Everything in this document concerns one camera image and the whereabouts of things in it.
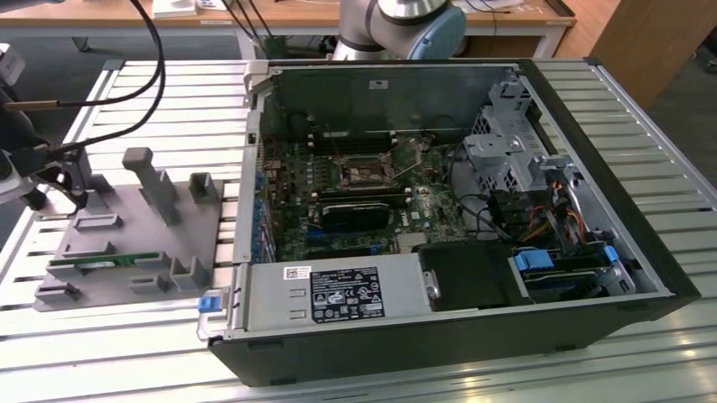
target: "aluminum profile table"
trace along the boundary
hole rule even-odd
[[[600,66],[538,61],[596,147],[634,197],[703,300],[656,322],[638,323],[588,349],[542,356],[251,389],[198,340],[197,300],[51,313],[32,293],[67,219],[26,211],[0,255],[0,400],[194,402],[369,401],[570,402],[707,401],[717,397],[717,196]],[[136,89],[152,62],[103,71],[91,99]],[[183,181],[194,171],[227,180],[215,285],[231,274],[245,118],[242,61],[169,62],[160,110],[136,133],[90,147],[95,171],[112,183],[136,179],[122,168],[130,146],[148,145],[155,163]],[[84,108],[67,141],[131,125],[142,98]],[[549,124],[556,147],[564,145]]]

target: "black cable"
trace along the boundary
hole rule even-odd
[[[493,6],[489,3],[486,3],[485,0],[478,0],[478,1],[490,9],[490,11],[482,10],[481,8],[476,7],[473,5],[473,3],[470,2],[470,0],[466,0],[466,3],[469,4],[470,8],[473,8],[480,13],[490,13],[492,14],[492,17],[493,17],[493,41],[492,41],[492,47],[489,48],[489,55],[492,55],[493,54],[493,46],[496,44],[496,37],[498,36],[498,18],[496,17],[496,14],[510,14],[512,12],[510,11],[496,11],[496,8],[493,8]]]
[[[147,113],[144,114],[143,118],[131,127],[126,128],[124,130],[120,130],[119,132],[110,133],[100,137],[95,137],[94,139],[87,139],[84,141],[80,141],[79,143],[72,143],[72,144],[58,147],[56,149],[51,151],[48,155],[51,158],[60,157],[64,153],[70,151],[75,151],[76,149],[82,149],[91,144],[99,143],[100,141],[116,139],[118,137],[122,137],[124,134],[132,133],[150,121],[150,118],[155,114],[156,108],[159,107],[159,103],[165,96],[165,87],[167,84],[167,71],[165,68],[165,48],[162,45],[162,38],[159,36],[159,32],[156,31],[155,23],[152,22],[150,15],[147,15],[147,13],[144,12],[144,8],[143,8],[143,5],[139,3],[139,0],[130,0],[130,1],[135,5],[136,10],[143,16],[144,23],[147,24],[147,30],[150,31],[150,35],[152,37],[152,41],[155,42],[155,46],[156,46],[156,69],[159,70],[159,88],[156,89],[155,101],[152,102],[150,109],[147,110]]]
[[[478,215],[477,212],[474,212],[473,210],[470,210],[466,205],[464,204],[462,202],[462,199],[464,197],[457,197],[456,196],[456,189],[453,187],[453,169],[454,169],[454,166],[456,166],[456,161],[458,160],[458,152],[461,151],[461,149],[465,149],[465,144],[464,142],[461,142],[458,144],[458,146],[456,147],[456,151],[453,153],[453,158],[450,159],[450,165],[449,165],[449,173],[448,173],[448,180],[449,180],[449,188],[450,188],[450,193],[453,194],[453,197],[458,200],[458,203],[461,205],[461,208],[464,209],[465,212],[468,212],[473,217],[476,217],[480,221],[482,221],[490,228],[492,230],[496,232],[496,234],[501,237],[501,239],[504,239],[506,242],[510,242],[510,243],[514,243],[516,240],[513,239],[513,237],[509,235],[509,233],[506,231],[504,231],[504,229],[492,221],[489,220],[488,218],[485,217],[481,217]]]
[[[239,25],[239,28],[242,28],[242,31],[245,31],[245,34],[247,35],[247,37],[249,37],[251,40],[254,40],[254,35],[250,34],[250,32],[247,31],[247,28],[245,28],[245,24],[243,24],[242,21],[239,21],[239,19],[237,18],[237,14],[234,14],[233,8],[229,7],[229,4],[226,3],[226,0],[222,0],[222,4],[225,4],[226,10],[227,10],[229,13],[233,15],[234,22],[237,23],[237,25]]]
[[[489,211],[489,207],[484,207],[481,210],[478,210],[478,216],[481,217],[481,214],[484,214],[484,212],[488,212]],[[478,235],[481,235],[481,220],[477,219],[477,222],[476,222],[476,238],[478,239]]]
[[[254,12],[257,13],[257,17],[259,17],[259,20],[262,21],[262,25],[265,26],[265,29],[267,30],[269,37],[274,39],[274,34],[271,33],[271,29],[269,29],[267,22],[265,21],[265,18],[262,17],[262,13],[259,13],[259,9],[254,5],[254,0],[249,0],[249,4],[251,5]]]
[[[247,10],[245,10],[245,6],[241,5],[241,0],[237,1],[237,4],[241,8],[241,11],[242,13],[245,14],[245,18],[247,19],[247,23],[249,23],[249,28],[253,30],[254,34],[251,34],[249,31],[247,31],[247,28],[245,28],[245,24],[242,23],[242,21],[239,20],[239,17],[237,17],[237,14],[234,13],[234,10],[233,8],[229,6],[229,4],[226,3],[226,0],[222,0],[222,3],[225,4],[225,7],[226,7],[226,10],[229,11],[229,13],[233,15],[233,18],[234,18],[234,22],[237,23],[237,25],[239,25],[239,28],[242,28],[242,31],[245,31],[245,34],[247,35],[247,37],[253,40],[253,42],[259,46],[259,48],[262,49],[262,51],[265,52],[265,55],[267,55],[267,59],[271,59],[270,56],[269,56],[269,52],[267,52],[267,49],[265,48],[265,45],[262,43],[262,38],[259,37],[259,35],[257,34],[257,29],[254,29],[254,25],[251,24],[251,21],[249,21],[249,16],[247,16]]]
[[[135,6],[136,11],[139,12],[140,16],[143,17],[144,24],[147,25],[147,30],[150,31],[150,34],[152,34],[152,29],[156,31],[156,27],[155,27],[155,24],[152,23],[152,19],[151,19],[150,15],[147,15],[147,12],[144,11],[143,5],[139,3],[139,0],[130,0],[130,2]],[[159,78],[162,70],[165,69],[165,63],[162,65],[159,63],[159,58],[160,58],[160,53],[162,53],[162,45],[158,45],[154,34],[152,34],[152,40],[155,41],[155,46],[156,46],[156,69],[155,69],[155,74],[152,74],[152,77],[150,78],[150,81],[147,81],[147,84],[144,84],[144,86],[142,88],[139,88],[135,92],[132,92],[132,93],[130,93],[130,94],[127,94],[127,95],[124,95],[122,97],[103,99],[100,101],[78,101],[78,102],[58,101],[58,107],[99,107],[102,105],[111,105],[111,104],[115,104],[115,103],[119,103],[119,102],[128,101],[130,99],[134,99],[134,98],[139,97],[140,95],[143,95],[147,92],[147,90],[151,89],[152,86],[155,85],[156,79]]]
[[[242,1],[241,0],[237,0],[237,7],[239,7],[239,10],[242,11],[242,15],[245,16],[245,19],[247,20],[247,25],[249,25],[249,28],[251,29],[251,32],[254,34],[254,37],[257,39],[261,38],[259,34],[257,33],[257,28],[254,27],[254,24],[251,22],[251,19],[249,19],[249,14],[247,14],[247,10],[245,9],[245,6],[242,5]]]

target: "barcode sticker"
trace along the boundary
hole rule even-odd
[[[291,266],[283,268],[285,280],[306,280],[310,278],[311,266]]]

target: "warning label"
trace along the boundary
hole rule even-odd
[[[385,317],[375,267],[311,273],[311,319],[317,323]]]

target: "table leg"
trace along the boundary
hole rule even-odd
[[[78,47],[78,50],[80,52],[88,52],[90,51],[90,39],[88,37],[72,37],[72,42],[75,43],[75,46]]]
[[[257,60],[257,48],[254,42],[249,38],[242,29],[235,29],[237,40],[239,41],[239,52],[242,53],[243,60]]]
[[[548,34],[542,37],[536,48],[536,54],[533,57],[538,59],[546,59],[554,56],[558,45],[561,44],[562,35],[565,34],[566,27],[553,27],[548,31]]]

